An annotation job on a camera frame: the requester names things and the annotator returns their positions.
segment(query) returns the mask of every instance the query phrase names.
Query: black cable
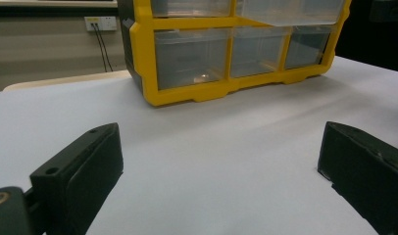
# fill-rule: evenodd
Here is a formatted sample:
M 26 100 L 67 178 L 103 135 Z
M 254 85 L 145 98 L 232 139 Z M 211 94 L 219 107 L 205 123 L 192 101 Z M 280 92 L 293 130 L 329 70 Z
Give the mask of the black cable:
M 91 24 L 91 26 L 94 28 L 94 31 L 96 34 L 96 39 L 98 39 L 99 48 L 101 49 L 102 62 L 104 63 L 104 70 L 105 70 L 105 72 L 107 72 L 107 65 L 105 64 L 104 52 L 102 51 L 102 46 L 101 46 L 101 41 L 99 40 L 98 31 L 96 30 L 93 23 Z
M 102 39 L 101 30 L 99 30 L 98 24 L 96 24 L 95 26 L 98 29 L 99 37 L 101 37 L 101 42 L 102 42 L 102 45 L 104 46 L 105 57 L 107 57 L 108 65 L 110 66 L 110 70 L 113 71 L 113 67 L 111 67 L 110 59 L 108 58 L 107 48 L 105 47 L 104 40 Z

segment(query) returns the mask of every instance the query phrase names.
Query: white tabletop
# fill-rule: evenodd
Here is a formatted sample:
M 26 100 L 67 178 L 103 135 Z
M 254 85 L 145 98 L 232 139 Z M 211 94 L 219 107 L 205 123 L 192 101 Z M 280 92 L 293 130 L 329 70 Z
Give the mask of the white tabletop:
M 0 93 L 0 187 L 92 127 L 120 125 L 124 174 L 88 234 L 375 234 L 317 173 L 328 120 L 398 147 L 398 72 L 336 58 L 323 76 L 149 106 L 128 78 Z

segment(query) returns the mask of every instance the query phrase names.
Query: drawer organizer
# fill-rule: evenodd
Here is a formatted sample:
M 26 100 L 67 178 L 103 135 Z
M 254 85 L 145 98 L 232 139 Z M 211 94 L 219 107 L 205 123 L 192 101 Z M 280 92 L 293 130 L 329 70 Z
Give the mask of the drawer organizer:
M 222 98 L 331 66 L 351 0 L 118 0 L 126 66 L 147 102 Z

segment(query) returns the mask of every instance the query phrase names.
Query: wall socket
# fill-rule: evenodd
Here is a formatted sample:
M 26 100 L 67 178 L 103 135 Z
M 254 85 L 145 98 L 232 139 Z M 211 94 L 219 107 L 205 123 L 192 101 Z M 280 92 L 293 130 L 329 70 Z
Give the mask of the wall socket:
M 88 31 L 94 30 L 91 24 L 97 24 L 101 31 L 117 30 L 116 17 L 85 17 L 85 24 Z

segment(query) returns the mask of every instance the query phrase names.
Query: storage box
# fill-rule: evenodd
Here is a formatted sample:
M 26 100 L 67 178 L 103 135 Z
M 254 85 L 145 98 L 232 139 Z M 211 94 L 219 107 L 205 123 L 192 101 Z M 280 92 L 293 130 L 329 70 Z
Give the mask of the storage box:
M 331 31 L 331 26 L 293 27 L 285 68 L 318 65 Z
M 241 77 L 278 70 L 285 27 L 243 27 L 233 34 L 230 77 Z
M 240 0 L 238 16 L 270 25 L 335 24 L 345 0 Z
M 229 29 L 155 32 L 159 90 L 224 78 Z
M 151 0 L 153 17 L 227 17 L 230 0 Z

